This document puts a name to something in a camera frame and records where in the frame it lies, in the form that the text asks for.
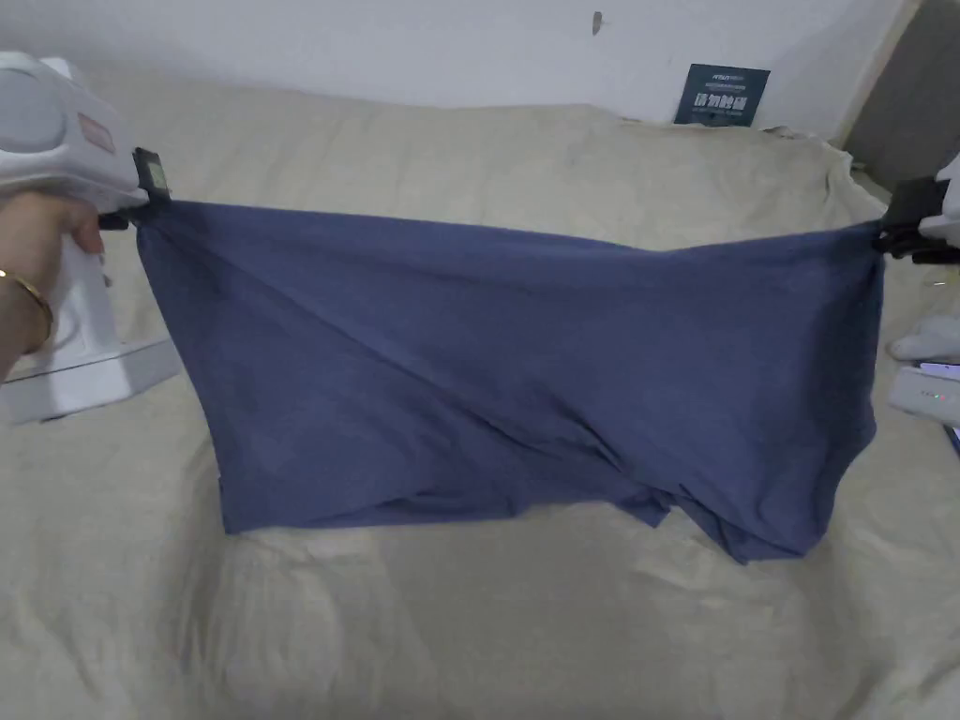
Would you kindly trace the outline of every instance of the human arm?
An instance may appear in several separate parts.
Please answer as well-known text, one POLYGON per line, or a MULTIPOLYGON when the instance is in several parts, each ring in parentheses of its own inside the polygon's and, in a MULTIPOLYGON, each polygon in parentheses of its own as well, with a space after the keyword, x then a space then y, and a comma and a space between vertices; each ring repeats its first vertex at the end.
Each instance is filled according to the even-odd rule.
MULTIPOLYGON (((23 278, 49 299, 64 234, 86 252, 104 249, 92 205, 36 192, 17 195, 0 209, 0 270, 23 278)), ((0 278, 0 381, 45 333, 39 303, 16 281, 0 278)))

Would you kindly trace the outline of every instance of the red label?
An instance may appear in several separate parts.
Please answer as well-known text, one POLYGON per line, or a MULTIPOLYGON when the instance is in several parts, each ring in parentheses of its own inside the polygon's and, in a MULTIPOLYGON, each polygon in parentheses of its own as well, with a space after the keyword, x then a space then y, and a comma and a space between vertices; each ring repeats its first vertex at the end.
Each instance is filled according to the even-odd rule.
POLYGON ((113 146, 113 138, 107 128, 82 112, 77 113, 77 119, 80 120, 80 132, 89 142, 102 150, 106 150, 111 155, 116 155, 117 149, 113 146))

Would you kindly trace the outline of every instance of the human hand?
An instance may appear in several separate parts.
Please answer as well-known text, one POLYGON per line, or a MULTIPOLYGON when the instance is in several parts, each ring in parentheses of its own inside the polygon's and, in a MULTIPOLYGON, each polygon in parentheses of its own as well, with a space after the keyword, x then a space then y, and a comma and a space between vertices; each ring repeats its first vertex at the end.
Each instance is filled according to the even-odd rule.
POLYGON ((67 233, 86 252, 104 251, 93 205, 37 192, 15 196, 0 210, 0 270, 23 277, 49 298, 67 233))

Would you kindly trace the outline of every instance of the beige bedsheet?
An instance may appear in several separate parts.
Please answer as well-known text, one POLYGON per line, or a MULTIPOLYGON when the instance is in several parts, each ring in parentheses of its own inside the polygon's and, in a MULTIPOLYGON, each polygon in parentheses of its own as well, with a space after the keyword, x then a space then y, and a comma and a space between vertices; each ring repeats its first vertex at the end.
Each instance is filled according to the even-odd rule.
MULTIPOLYGON (((774 133, 94 81, 186 199, 656 250, 880 211, 845 156, 774 133)), ((127 337, 159 331, 131 235, 108 239, 108 266, 127 337)), ((891 265, 885 338, 913 318, 919 276, 891 265)), ((653 530, 600 504, 227 538, 184 376, 3 430, 0 716, 956 717, 960 459, 941 428, 884 406, 893 370, 881 357, 879 432, 827 539, 748 567, 680 512, 653 530)))

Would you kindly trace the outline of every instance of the black clip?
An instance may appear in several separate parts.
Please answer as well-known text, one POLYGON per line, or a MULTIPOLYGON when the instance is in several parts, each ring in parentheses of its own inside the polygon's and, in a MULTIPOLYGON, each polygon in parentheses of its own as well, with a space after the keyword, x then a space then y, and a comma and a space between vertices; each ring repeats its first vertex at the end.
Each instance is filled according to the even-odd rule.
POLYGON ((133 150, 133 163, 139 176, 139 187, 147 192, 148 202, 137 207, 125 207, 100 216, 101 230, 125 230, 130 223, 139 225, 170 203, 170 187, 160 164, 160 156, 144 148, 133 150))
POLYGON ((920 234, 921 220, 943 213, 948 187, 949 180, 935 178, 918 178, 898 185, 880 220, 880 235, 874 248, 896 259, 910 255, 918 265, 960 264, 960 249, 946 240, 920 234))

